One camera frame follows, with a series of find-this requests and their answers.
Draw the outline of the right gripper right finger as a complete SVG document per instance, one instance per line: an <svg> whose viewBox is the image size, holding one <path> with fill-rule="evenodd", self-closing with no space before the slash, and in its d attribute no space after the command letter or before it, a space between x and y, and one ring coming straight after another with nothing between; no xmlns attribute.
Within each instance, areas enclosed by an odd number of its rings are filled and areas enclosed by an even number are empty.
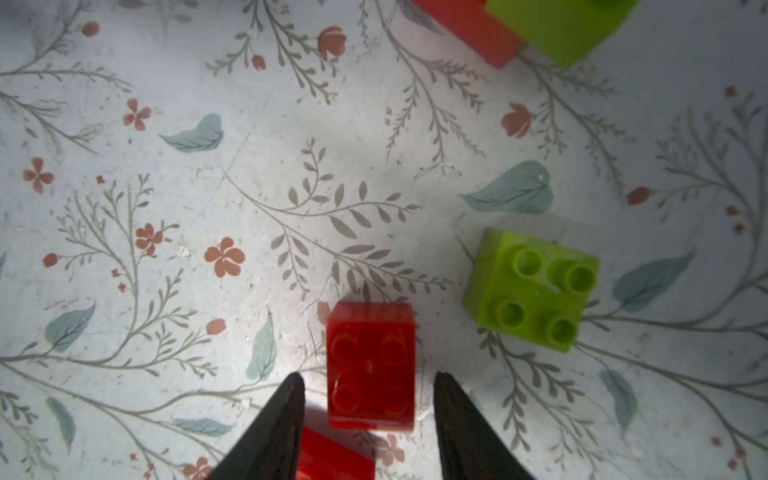
<svg viewBox="0 0 768 480"><path fill-rule="evenodd" d="M436 374L433 400L444 479L533 479L451 374Z"/></svg>

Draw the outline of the light green lego brick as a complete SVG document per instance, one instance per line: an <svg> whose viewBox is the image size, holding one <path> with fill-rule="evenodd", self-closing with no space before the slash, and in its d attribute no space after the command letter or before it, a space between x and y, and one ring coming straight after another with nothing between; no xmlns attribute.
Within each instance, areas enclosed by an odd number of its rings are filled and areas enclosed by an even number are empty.
<svg viewBox="0 0 768 480"><path fill-rule="evenodd" d="M485 10L525 43L568 68L612 35L637 0L488 0Z"/></svg>
<svg viewBox="0 0 768 480"><path fill-rule="evenodd" d="M579 250L488 227L463 306L485 329L567 353L599 267L597 257Z"/></svg>

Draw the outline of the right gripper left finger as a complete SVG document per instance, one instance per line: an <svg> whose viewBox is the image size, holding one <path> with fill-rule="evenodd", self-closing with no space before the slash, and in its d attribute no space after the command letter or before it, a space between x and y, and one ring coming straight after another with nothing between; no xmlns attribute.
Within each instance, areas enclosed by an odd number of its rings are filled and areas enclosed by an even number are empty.
<svg viewBox="0 0 768 480"><path fill-rule="evenodd" d="M279 385L208 480L294 480L305 414L305 385L293 372Z"/></svg>

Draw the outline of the red lego brick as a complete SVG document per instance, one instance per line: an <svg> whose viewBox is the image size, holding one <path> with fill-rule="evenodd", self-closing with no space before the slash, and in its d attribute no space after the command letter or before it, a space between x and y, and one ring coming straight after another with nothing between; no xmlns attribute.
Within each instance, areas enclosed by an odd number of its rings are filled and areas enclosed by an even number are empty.
<svg viewBox="0 0 768 480"><path fill-rule="evenodd" d="M330 426L412 430L416 377L412 306L339 302L327 320L326 340Z"/></svg>
<svg viewBox="0 0 768 480"><path fill-rule="evenodd" d="M497 69L509 63L524 45L485 10L485 1L415 0L414 3Z"/></svg>

